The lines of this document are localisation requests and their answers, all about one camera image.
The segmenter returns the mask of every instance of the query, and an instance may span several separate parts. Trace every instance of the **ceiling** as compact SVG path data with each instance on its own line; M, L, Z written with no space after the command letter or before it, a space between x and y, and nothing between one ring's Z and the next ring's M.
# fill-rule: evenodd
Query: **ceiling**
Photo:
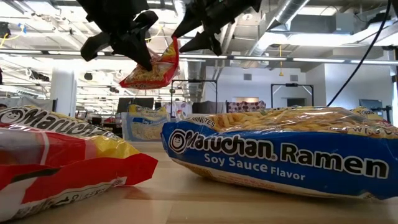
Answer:
M363 12L386 5L387 1L381 0L311 0L300 12L303 15L330 16L336 13L336 10L343 12ZM148 1L150 7L159 17L159 20L150 28L150 42L148 47L155 52L163 52L171 43L170 36L178 26L182 15L178 15L178 10L174 8L172 0L165 0L165 9L160 8L160 1ZM245 54L250 50L259 39L259 23L264 14L272 12L277 7L277 0L264 0L262 2L260 13L253 10L246 11L236 18L237 23L234 30L229 29L222 41L228 43L228 35L231 36L230 42L225 43L225 54L240 52ZM88 37L98 34L100 29L85 17L86 12L74 0L69 1L50 1L50 0L0 0L0 22L9 22L12 37L18 36L14 40L5 41L2 49L32 49L32 50L80 50ZM187 34L180 39L180 44L186 43L195 35L195 31ZM328 55L335 47L309 47L299 45L282 44L282 56L294 57L322 57ZM268 47L266 53L271 56L279 56L280 49ZM81 72L79 74L78 86L78 106L94 107L104 113L112 113L117 108L118 98L126 96L137 97L161 97L163 100L170 100L170 86L161 90L137 91L124 90L118 88L120 93L110 92L109 86L117 86L118 83L131 73L136 63L132 60L106 60L96 59L85 62L82 59L55 59L51 57L17 57L15 55L0 54L0 67L3 70L4 83L23 83L33 84L41 83L44 86L20 86L26 90L31 90L44 97L49 97L49 82L42 82L29 78L31 71L39 72L48 76L51 80L52 67L55 64L62 63L68 66L74 66ZM203 66L213 65L212 62L180 62L181 73L179 79L186 78L204 78ZM278 63L270 63L268 69L279 66ZM310 68L312 65L307 63L286 62L283 67L289 68ZM90 72L93 74L93 80L85 80L84 74ZM87 87L88 85L97 85L96 88ZM187 83L175 83L181 87L176 92L176 98L190 96L195 101L201 97L201 85L188 85ZM5 91L0 91L0 96L5 96Z

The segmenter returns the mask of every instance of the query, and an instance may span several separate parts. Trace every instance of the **ceiling pipe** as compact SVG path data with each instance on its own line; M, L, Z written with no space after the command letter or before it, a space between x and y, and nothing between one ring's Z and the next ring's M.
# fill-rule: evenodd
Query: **ceiling pipe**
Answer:
M268 22L265 33L253 45L251 50L246 54L247 56L261 56L272 43L272 37L267 32L275 27L289 23L300 12L300 10L310 0L281 0L278 3L277 9L274 11L274 17ZM253 62L242 62L243 68L249 68Z

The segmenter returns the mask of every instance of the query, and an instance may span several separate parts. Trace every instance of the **ramen package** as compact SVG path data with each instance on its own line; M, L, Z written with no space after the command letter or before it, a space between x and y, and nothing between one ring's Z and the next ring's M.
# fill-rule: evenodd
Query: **ramen package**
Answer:
M173 161L221 182L313 197L398 196L398 128L343 108L281 108L166 123Z
M152 53L152 71L144 67L137 67L128 75L120 85L123 88L136 88L150 90L165 87L170 84L173 77L178 75L178 42L173 38L172 44L167 47L161 57Z
M157 161L113 133L33 106L0 111L0 222L134 185Z
M123 138L128 141L160 141L163 125L170 121L166 108L152 110L130 105L128 113L122 113Z

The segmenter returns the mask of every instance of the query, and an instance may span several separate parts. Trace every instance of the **white ramen package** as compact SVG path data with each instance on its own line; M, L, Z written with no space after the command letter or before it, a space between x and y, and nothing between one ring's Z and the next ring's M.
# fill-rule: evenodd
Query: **white ramen package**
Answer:
M122 113L123 138L128 141L160 141L163 125L170 121L165 108L152 110L130 105L128 113Z
M171 159L213 180L313 197L398 196L398 128L365 110L281 108L167 123Z

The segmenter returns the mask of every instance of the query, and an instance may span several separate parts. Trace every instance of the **red ramen package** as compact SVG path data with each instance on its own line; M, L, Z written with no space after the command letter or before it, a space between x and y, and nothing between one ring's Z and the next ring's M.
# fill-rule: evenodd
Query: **red ramen package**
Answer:
M152 53L152 71L137 65L130 75L120 85L123 88L136 88L150 90L165 87L170 84L173 77L178 73L178 42L173 38L172 44L166 49L161 57Z
M33 106L0 111L0 222L135 185L157 160L113 133Z

